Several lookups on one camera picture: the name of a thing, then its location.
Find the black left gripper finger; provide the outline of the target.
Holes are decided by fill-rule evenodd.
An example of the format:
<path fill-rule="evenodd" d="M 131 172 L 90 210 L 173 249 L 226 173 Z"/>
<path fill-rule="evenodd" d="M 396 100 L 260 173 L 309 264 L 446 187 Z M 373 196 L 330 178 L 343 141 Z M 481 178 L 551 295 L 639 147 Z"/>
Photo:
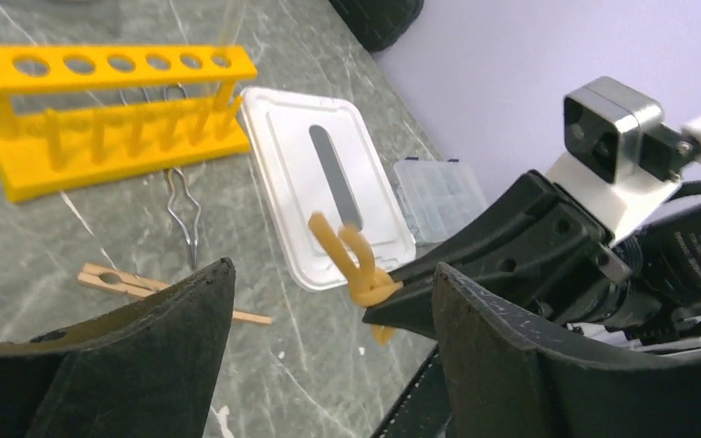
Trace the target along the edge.
<path fill-rule="evenodd" d="M 235 297 L 223 258 L 149 297 L 0 343 L 0 437 L 200 437 Z"/>

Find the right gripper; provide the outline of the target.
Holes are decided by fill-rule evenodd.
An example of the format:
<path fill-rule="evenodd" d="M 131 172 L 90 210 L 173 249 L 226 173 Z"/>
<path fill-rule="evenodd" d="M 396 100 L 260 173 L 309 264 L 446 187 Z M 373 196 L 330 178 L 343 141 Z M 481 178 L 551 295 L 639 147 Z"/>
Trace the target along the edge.
<path fill-rule="evenodd" d="M 621 349 L 556 325 L 606 296 L 610 237 L 526 172 L 396 269 L 402 288 L 362 320 L 437 338 L 460 437 L 701 437 L 701 355 Z"/>

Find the yellow rubber tubing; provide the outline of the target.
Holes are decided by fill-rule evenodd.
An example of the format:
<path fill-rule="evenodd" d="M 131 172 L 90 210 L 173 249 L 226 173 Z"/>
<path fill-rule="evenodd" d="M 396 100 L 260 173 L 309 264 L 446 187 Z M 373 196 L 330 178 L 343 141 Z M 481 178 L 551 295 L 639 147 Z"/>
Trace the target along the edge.
<path fill-rule="evenodd" d="M 350 298 L 357 306 L 372 308 L 403 288 L 403 281 L 394 280 L 376 265 L 371 245 L 355 225 L 343 224 L 335 231 L 322 212 L 315 212 L 308 227 L 347 280 Z"/>

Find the wooden test tube clamp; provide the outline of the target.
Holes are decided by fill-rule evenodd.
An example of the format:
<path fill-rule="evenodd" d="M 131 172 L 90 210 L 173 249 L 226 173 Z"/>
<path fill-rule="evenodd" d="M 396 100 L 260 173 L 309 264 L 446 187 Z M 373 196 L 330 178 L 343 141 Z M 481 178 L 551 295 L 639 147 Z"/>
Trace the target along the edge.
<path fill-rule="evenodd" d="M 85 263 L 76 276 L 77 282 L 85 287 L 119 294 L 136 299 L 150 297 L 169 287 L 160 280 L 121 271 L 112 267 Z M 233 322 L 270 326 L 269 316 L 232 309 Z"/>

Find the metal wire tube holder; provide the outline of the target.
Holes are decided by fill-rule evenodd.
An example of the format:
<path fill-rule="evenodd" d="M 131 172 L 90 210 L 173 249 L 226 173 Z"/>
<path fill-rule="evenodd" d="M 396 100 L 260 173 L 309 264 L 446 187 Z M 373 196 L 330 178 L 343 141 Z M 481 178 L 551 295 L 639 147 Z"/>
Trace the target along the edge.
<path fill-rule="evenodd" d="M 164 176 L 168 186 L 166 211 L 183 233 L 189 267 L 196 270 L 199 265 L 202 206 L 194 196 L 190 180 L 183 169 L 173 167 Z"/>

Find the yellow test tube rack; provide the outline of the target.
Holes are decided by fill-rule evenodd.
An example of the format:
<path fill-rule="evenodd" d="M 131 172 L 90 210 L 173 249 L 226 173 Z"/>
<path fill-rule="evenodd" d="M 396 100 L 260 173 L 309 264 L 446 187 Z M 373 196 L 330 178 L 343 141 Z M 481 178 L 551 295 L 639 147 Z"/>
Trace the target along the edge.
<path fill-rule="evenodd" d="M 46 194 L 249 151 L 236 120 L 255 63 L 240 46 L 0 46 L 0 181 Z M 208 97 L 17 114 L 15 95 L 216 82 Z"/>

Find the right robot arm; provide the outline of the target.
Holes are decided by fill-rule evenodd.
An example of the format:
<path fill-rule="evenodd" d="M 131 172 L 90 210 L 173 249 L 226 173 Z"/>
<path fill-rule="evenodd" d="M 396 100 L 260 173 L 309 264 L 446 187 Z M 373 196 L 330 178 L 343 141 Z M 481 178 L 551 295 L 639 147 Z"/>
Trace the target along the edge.
<path fill-rule="evenodd" d="M 687 182 L 676 198 L 701 194 Z M 621 331 L 645 348 L 701 338 L 701 204 L 616 247 L 538 172 L 392 276 L 364 321 L 435 348 L 378 437 L 701 437 L 701 353 L 651 354 L 574 332 Z"/>

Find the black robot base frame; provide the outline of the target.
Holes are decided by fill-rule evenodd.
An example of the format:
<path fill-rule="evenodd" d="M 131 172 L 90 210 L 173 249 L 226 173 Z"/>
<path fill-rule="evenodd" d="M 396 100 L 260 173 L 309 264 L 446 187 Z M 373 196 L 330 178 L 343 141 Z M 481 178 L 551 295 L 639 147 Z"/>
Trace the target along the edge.
<path fill-rule="evenodd" d="M 456 436 L 442 358 L 435 346 L 371 437 Z"/>

